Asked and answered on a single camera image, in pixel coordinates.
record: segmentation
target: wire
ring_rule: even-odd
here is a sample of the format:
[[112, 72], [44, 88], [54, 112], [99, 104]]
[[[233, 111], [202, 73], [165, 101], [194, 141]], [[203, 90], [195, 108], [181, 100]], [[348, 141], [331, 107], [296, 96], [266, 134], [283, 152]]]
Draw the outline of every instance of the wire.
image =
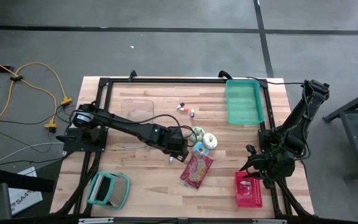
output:
[[[51, 144], [51, 143], [46, 142], [46, 143], [34, 144], [34, 145], [31, 145], [31, 147], [44, 146], [44, 145], [49, 145], [49, 144]], [[64, 143], [63, 142], [52, 142], [52, 145], [54, 145], [54, 144], [64, 144]], [[7, 158], [9, 158], [9, 157], [11, 157], [11, 156], [13, 156], [16, 153], [21, 152], [23, 150], [26, 150], [28, 148], [30, 148], [30, 146], [27, 146], [27, 147], [24, 147], [22, 149], [19, 149], [19, 150], [15, 151], [15, 152], [12, 152], [9, 155], [7, 155], [7, 156], [3, 157], [2, 159], [0, 159], [0, 162], [5, 160], [5, 159], [7, 159]]]
[[[100, 116], [100, 117], [102, 117], [102, 118], [108, 118], [108, 119], [113, 118], [113, 119], [114, 119], [114, 117], [104, 116], [104, 115], [97, 114], [97, 113], [94, 113], [94, 112], [85, 112], [85, 113], [90, 113], [90, 114], [93, 114], [93, 115], [95, 115], [95, 116]], [[159, 118], [159, 117], [162, 117], [162, 116], [171, 117], [172, 119], [174, 119], [174, 120], [177, 122], [178, 127], [180, 127], [180, 123], [179, 123], [179, 121], [176, 119], [176, 117], [174, 117], [174, 116], [172, 116], [172, 115], [170, 115], [170, 114], [160, 114], [160, 115], [154, 116], [154, 117], [152, 117], [152, 118], [149, 118], [149, 119], [146, 119], [146, 120], [143, 120], [143, 121], [117, 121], [117, 120], [114, 120], [114, 121], [115, 121], [115, 122], [124, 123], [124, 124], [140, 124], [140, 123], [148, 122], [148, 121], [151, 121], [151, 120], [153, 120], [153, 119], [155, 119], [155, 118]]]
[[263, 80], [263, 79], [260, 79], [260, 78], [255, 78], [255, 77], [246, 77], [246, 78], [252, 78], [254, 80], [262, 81], [262, 82], [273, 84], [273, 85], [302, 85], [302, 84], [305, 84], [305, 83], [300, 83], [300, 82], [274, 83], [274, 82], [269, 82], [267, 80]]
[[[70, 106], [67, 106], [67, 108], [71, 108], [71, 107], [74, 107], [74, 106], [76, 106], [76, 105], [70, 105]], [[24, 123], [24, 122], [19, 122], [19, 121], [5, 121], [5, 120], [0, 120], [0, 122], [2, 122], [2, 123], [12, 123], [12, 124], [34, 125], [34, 124], [43, 123], [44, 121], [48, 120], [48, 119], [51, 118], [52, 116], [53, 116], [53, 114], [50, 115], [49, 117], [43, 119], [42, 121], [34, 122], [34, 123]]]
[[66, 123], [68, 123], [68, 124], [70, 124], [70, 122], [69, 121], [67, 121], [66, 119], [64, 119], [64, 118], [62, 118], [61, 116], [59, 116], [59, 114], [57, 113], [56, 114], [56, 117], [57, 118], [59, 118], [61, 121], [64, 121], [64, 122], [66, 122]]
[[[188, 136], [184, 137], [185, 139], [189, 138], [192, 134], [194, 134], [194, 136], [197, 136], [196, 133], [194, 132], [193, 128], [191, 128], [190, 126], [187, 126], [187, 125], [182, 125], [180, 126], [180, 128], [185, 128], [185, 129], [188, 129], [191, 131], [191, 134], [189, 134]], [[192, 144], [192, 145], [187, 145], [187, 147], [194, 147], [196, 144]]]
[[[18, 77], [18, 76], [19, 76], [19, 75], [18, 75], [19, 72], [20, 72], [23, 68], [28, 67], [29, 65], [34, 65], [34, 64], [43, 65], [44, 67], [47, 67], [47, 68], [56, 76], [56, 79], [58, 80], [58, 82], [59, 82], [59, 84], [60, 84], [60, 87], [61, 87], [61, 89], [62, 89], [62, 92], [63, 92], [63, 101], [62, 101], [62, 104], [64, 104], [64, 103], [71, 103], [71, 102], [72, 102], [72, 99], [70, 99], [70, 98], [68, 98], [68, 97], [66, 96], [65, 90], [64, 90], [64, 88], [63, 88], [62, 82], [61, 82], [60, 79], [59, 79], [59, 76], [58, 76], [57, 73], [56, 73], [52, 68], [50, 68], [48, 65], [46, 65], [46, 64], [44, 64], [44, 63], [40, 63], [40, 62], [32, 62], [32, 63], [28, 63], [28, 64], [25, 64], [25, 65], [21, 66], [20, 68], [17, 69], [17, 71], [16, 71], [15, 73], [12, 72], [12, 71], [10, 71], [10, 70], [7, 69], [6, 67], [2, 66], [1, 64], [0, 64], [0, 67], [3, 68], [3, 69], [5, 69], [7, 72], [11, 73], [14, 77]], [[43, 89], [43, 88], [40, 88], [40, 87], [31, 85], [29, 82], [25, 81], [24, 79], [22, 79], [21, 81], [24, 82], [26, 85], [28, 85], [28, 86], [31, 87], [31, 88], [34, 88], [34, 89], [36, 89], [36, 90], [40, 90], [40, 91], [43, 91], [43, 92], [47, 93], [48, 95], [50, 95], [50, 96], [53, 98], [54, 103], [55, 103], [55, 114], [52, 116], [52, 119], [51, 119], [50, 122], [51, 122], [51, 123], [54, 123], [54, 122], [55, 122], [55, 115], [56, 115], [56, 113], [57, 113], [57, 101], [56, 101], [55, 96], [54, 96], [52, 93], [50, 93], [48, 90], [45, 90], [45, 89]], [[10, 102], [10, 100], [11, 100], [13, 85], [14, 85], [14, 81], [11, 82], [11, 87], [10, 87], [10, 89], [9, 89], [8, 99], [7, 99], [5, 108], [3, 109], [3, 111], [2, 111], [1, 114], [0, 114], [0, 118], [1, 118], [2, 115], [5, 113], [6, 108], [8, 107], [9, 102]]]
[[50, 131], [48, 131], [48, 139], [49, 139], [49, 148], [48, 148], [48, 150], [46, 150], [44, 153], [46, 153], [46, 152], [49, 152], [50, 151], [50, 149], [52, 148], [52, 140], [50, 139]]
[[66, 112], [66, 108], [65, 108], [65, 107], [63, 107], [63, 112], [64, 112], [67, 116], [70, 115], [70, 114], [68, 114], [68, 113]]
[[64, 158], [64, 156], [63, 156], [63, 157], [56, 158], [56, 159], [47, 159], [47, 160], [44, 160], [44, 161], [19, 160], [19, 161], [3, 162], [3, 163], [0, 164], [0, 166], [6, 165], [6, 164], [12, 164], [12, 163], [16, 163], [16, 162], [28, 162], [29, 164], [31, 164], [31, 163], [38, 164], [38, 163], [43, 163], [43, 162], [56, 161], [56, 160], [60, 160], [60, 159], [63, 159], [63, 158]]
[[8, 138], [10, 138], [10, 139], [12, 139], [12, 140], [15, 140], [15, 141], [17, 141], [17, 142], [19, 142], [19, 143], [22, 143], [22, 144], [24, 144], [24, 145], [26, 145], [26, 146], [29, 146], [30, 148], [32, 148], [33, 150], [35, 150], [35, 151], [37, 151], [37, 152], [39, 152], [39, 153], [46, 153], [46, 152], [38, 151], [38, 150], [36, 150], [34, 147], [32, 147], [31, 145], [29, 145], [29, 144], [27, 144], [27, 143], [25, 143], [25, 142], [22, 142], [22, 141], [20, 141], [20, 140], [14, 138], [14, 137], [11, 137], [11, 136], [9, 136], [9, 135], [7, 135], [7, 134], [4, 134], [4, 133], [2, 133], [2, 132], [0, 132], [0, 134], [2, 134], [2, 135], [5, 136], [5, 137], [8, 137]]
[[[36, 86], [33, 86], [33, 85], [31, 85], [30, 83], [28, 83], [27, 81], [25, 81], [25, 80], [22, 80], [22, 82], [24, 82], [25, 84], [27, 84], [29, 87], [31, 87], [31, 88], [35, 88], [36, 90], [40, 90], [40, 91], [43, 91], [43, 92], [45, 92], [45, 93], [48, 93], [48, 95], [50, 95], [52, 98], [53, 98], [53, 100], [54, 100], [54, 102], [55, 102], [55, 114], [57, 113], [57, 102], [56, 102], [56, 97], [53, 95], [53, 94], [51, 94], [48, 90], [44, 90], [43, 88], [40, 88], [40, 87], [36, 87]], [[55, 121], [55, 114], [52, 116], [52, 121]]]
[[16, 73], [19, 73], [20, 70], [22, 70], [23, 68], [28, 67], [29, 65], [42, 65], [42, 66], [44, 66], [44, 67], [47, 67], [47, 68], [56, 76], [56, 79], [57, 79], [57, 81], [59, 82], [60, 88], [62, 89], [63, 97], [67, 98], [65, 89], [64, 89], [64, 87], [63, 87], [62, 82], [60, 81], [59, 76], [57, 75], [57, 73], [56, 73], [51, 67], [49, 67], [48, 65], [46, 65], [46, 64], [44, 64], [44, 63], [41, 63], [41, 62], [31, 62], [31, 63], [25, 64], [25, 65], [21, 66], [19, 69], [17, 69], [17, 72], [16, 72]]
[[63, 156], [63, 157], [57, 158], [57, 160], [56, 160], [55, 162], [51, 162], [51, 163], [48, 164], [48, 165], [45, 165], [45, 166], [43, 166], [43, 167], [39, 167], [39, 168], [37, 168], [37, 169], [35, 169], [35, 170], [31, 171], [31, 172], [28, 172], [28, 173], [26, 173], [26, 174], [23, 174], [23, 175], [31, 174], [32, 172], [35, 172], [35, 171], [38, 171], [38, 170], [43, 169], [43, 168], [45, 168], [45, 167], [54, 165], [55, 163], [60, 162], [60, 160], [64, 160], [64, 159], [66, 159], [66, 158], [67, 158], [67, 156]]
[[303, 160], [300, 160], [302, 165], [303, 165], [303, 169], [305, 170], [305, 175], [306, 175], [306, 178], [308, 178], [308, 171], [306, 170], [306, 165], [305, 163], [303, 162]]
[[[312, 90], [312, 94], [314, 93], [314, 89], [313, 87], [310, 85], [310, 83], [307, 84], [310, 89]], [[305, 89], [306, 89], [306, 85], [303, 86], [303, 98], [305, 99], [305, 103], [306, 103], [306, 108], [305, 108], [305, 111], [306, 111], [306, 119], [310, 119], [310, 115], [309, 115], [309, 104], [310, 102], [308, 103], [307, 99], [306, 99], [306, 93], [305, 93]], [[302, 161], [303, 159], [309, 159], [310, 156], [311, 156], [311, 151], [310, 151], [310, 148], [309, 148], [309, 144], [308, 144], [308, 141], [306, 140], [306, 135], [305, 135], [305, 131], [306, 131], [306, 122], [303, 124], [303, 127], [302, 127], [302, 138], [303, 138], [303, 142], [305, 144], [305, 149], [306, 149], [306, 154], [305, 156], [302, 156], [300, 158], [297, 158], [295, 159], [296, 161], [297, 160], [300, 160]]]
[[13, 86], [14, 86], [14, 81], [11, 81], [11, 86], [9, 87], [9, 93], [8, 93], [8, 96], [7, 96], [6, 104], [5, 104], [4, 109], [0, 113], [0, 118], [4, 115], [7, 107], [9, 106], [9, 103], [11, 102]]

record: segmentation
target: red box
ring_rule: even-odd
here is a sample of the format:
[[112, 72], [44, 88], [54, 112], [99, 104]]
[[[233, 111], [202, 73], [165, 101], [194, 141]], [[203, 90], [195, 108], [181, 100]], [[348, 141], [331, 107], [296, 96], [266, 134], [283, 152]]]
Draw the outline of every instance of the red box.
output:
[[259, 179], [243, 178], [245, 175], [247, 175], [247, 172], [236, 172], [234, 176], [237, 206], [239, 208], [262, 208]]

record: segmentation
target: green tray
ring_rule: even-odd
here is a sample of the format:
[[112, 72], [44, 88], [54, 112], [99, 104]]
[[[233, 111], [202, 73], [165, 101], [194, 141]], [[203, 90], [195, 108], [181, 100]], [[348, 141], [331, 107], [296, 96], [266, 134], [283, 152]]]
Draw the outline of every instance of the green tray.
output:
[[228, 80], [226, 105], [229, 124], [260, 124], [265, 120], [257, 80]]

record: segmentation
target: gray floor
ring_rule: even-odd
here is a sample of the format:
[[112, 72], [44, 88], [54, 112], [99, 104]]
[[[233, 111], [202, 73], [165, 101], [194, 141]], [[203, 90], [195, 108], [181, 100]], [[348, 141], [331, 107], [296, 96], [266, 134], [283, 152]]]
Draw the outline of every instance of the gray floor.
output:
[[[260, 6], [266, 29], [358, 30], [358, 1], [260, 0]], [[0, 23], [258, 28], [251, 0], [0, 0]], [[358, 163], [341, 122], [325, 124], [321, 119], [358, 95], [358, 35], [267, 35], [267, 43], [275, 77], [331, 84], [331, 97], [310, 127], [313, 155], [305, 161], [308, 183], [317, 215], [358, 221], [358, 182], [342, 181], [344, 174], [358, 171]], [[19, 67], [34, 61], [54, 68], [74, 101], [85, 75], [128, 75], [135, 69], [142, 76], [215, 77], [220, 70], [234, 77], [267, 76], [259, 34], [0, 31], [1, 63]], [[22, 74], [60, 100], [57, 82], [46, 69], [30, 67]], [[9, 89], [8, 77], [0, 74], [0, 111]], [[287, 92], [294, 107], [301, 88], [287, 86]], [[3, 119], [39, 121], [53, 113], [52, 105], [48, 96], [18, 83]], [[65, 124], [58, 121], [58, 126], [62, 133]], [[0, 123], [0, 131], [28, 144], [49, 141], [42, 124]], [[22, 147], [0, 135], [0, 158]], [[10, 160], [60, 155], [61, 146], [54, 146], [47, 154], [27, 150]], [[28, 166], [22, 162], [1, 168], [19, 171]]]

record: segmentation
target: green grater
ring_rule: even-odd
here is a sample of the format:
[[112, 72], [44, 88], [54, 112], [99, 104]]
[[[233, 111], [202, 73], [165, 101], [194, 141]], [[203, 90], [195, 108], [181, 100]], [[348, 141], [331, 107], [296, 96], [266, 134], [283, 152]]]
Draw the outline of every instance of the green grater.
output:
[[87, 202], [112, 210], [124, 206], [129, 192], [129, 178], [124, 174], [98, 172], [93, 177]]

